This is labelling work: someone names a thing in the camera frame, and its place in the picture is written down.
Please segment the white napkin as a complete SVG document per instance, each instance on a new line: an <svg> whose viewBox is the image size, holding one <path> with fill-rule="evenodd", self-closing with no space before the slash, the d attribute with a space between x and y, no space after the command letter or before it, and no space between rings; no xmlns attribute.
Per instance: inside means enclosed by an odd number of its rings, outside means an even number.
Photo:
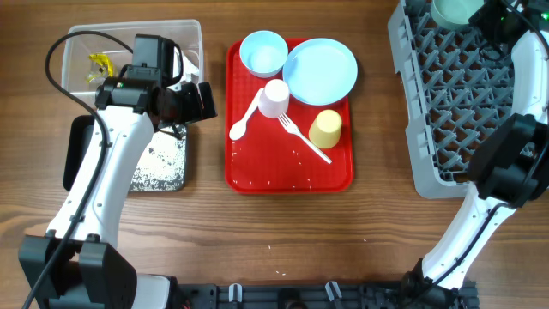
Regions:
<svg viewBox="0 0 549 309"><path fill-rule="evenodd" d="M196 65L194 65L187 58L186 55L182 56L183 63L181 65L181 63L178 60L179 56L180 56L180 52L177 49L175 49L174 58L173 58L174 63L173 63L172 76L177 77L180 71L183 71L183 74L181 76L181 79L177 83L169 87L173 91L179 91L184 84L193 82L193 79L199 77L199 68Z"/></svg>

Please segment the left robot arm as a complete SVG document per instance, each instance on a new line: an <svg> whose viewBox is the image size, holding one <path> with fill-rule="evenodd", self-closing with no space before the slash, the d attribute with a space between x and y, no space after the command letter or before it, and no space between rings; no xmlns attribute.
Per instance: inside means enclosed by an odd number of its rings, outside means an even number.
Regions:
<svg viewBox="0 0 549 309"><path fill-rule="evenodd" d="M42 236L28 235L19 261L26 302L42 308L181 308L176 278L141 275L118 252L118 229L136 166L156 132L217 114L208 83L175 85L184 71L177 43L138 34L117 76L87 111L94 130L69 195Z"/></svg>

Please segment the mint green bowl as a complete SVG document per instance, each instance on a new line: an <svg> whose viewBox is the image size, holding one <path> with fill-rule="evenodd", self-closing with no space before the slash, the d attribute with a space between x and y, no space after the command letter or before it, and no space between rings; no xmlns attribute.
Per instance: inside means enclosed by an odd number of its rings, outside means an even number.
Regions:
<svg viewBox="0 0 549 309"><path fill-rule="evenodd" d="M458 30L469 24L468 19L484 3L484 0L432 0L431 17L444 29Z"/></svg>

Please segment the yellow snack wrapper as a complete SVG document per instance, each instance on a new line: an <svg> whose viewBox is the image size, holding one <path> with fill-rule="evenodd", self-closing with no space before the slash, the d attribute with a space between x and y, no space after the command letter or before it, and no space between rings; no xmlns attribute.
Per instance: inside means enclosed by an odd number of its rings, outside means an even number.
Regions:
<svg viewBox="0 0 549 309"><path fill-rule="evenodd" d="M106 54L90 54L88 59L91 61L91 70L86 77L87 83L102 83L107 77L117 74L117 67Z"/></svg>

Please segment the light blue plate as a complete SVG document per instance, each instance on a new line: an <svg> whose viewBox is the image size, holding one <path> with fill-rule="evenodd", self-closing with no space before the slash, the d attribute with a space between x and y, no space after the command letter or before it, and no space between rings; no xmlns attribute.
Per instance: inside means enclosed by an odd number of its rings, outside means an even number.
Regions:
<svg viewBox="0 0 549 309"><path fill-rule="evenodd" d="M348 47L334 39L308 39L288 54L282 79L290 94L310 106L342 100L358 78L358 64Z"/></svg>

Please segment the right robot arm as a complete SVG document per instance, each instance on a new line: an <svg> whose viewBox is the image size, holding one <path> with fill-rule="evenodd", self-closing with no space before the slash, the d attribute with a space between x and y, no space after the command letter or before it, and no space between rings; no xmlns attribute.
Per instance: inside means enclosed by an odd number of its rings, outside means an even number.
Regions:
<svg viewBox="0 0 549 309"><path fill-rule="evenodd" d="M398 305L455 308L493 233L548 187L548 4L401 1L388 30L415 188L462 199Z"/></svg>

